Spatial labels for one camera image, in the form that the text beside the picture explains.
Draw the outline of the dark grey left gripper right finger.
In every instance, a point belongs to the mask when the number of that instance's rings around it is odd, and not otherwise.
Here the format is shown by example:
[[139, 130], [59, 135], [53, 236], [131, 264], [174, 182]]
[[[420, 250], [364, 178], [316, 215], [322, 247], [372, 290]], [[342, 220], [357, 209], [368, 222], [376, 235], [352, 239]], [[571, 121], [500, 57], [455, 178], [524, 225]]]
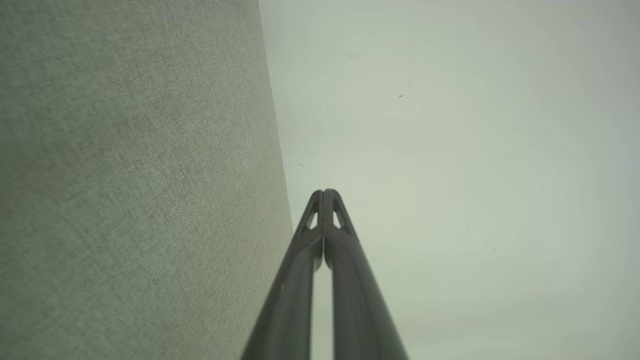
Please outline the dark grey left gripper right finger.
[[334, 358], [407, 360], [354, 224], [334, 189], [324, 191], [324, 239], [324, 259], [333, 273]]

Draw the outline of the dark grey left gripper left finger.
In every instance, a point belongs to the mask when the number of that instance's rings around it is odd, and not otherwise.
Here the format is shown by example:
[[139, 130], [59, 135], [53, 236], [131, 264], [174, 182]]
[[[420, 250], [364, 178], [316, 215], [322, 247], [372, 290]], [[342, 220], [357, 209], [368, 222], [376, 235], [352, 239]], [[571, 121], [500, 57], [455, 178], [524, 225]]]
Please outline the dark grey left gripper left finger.
[[323, 191], [314, 191], [286, 249], [241, 358], [308, 360], [311, 355], [314, 273], [323, 262]]

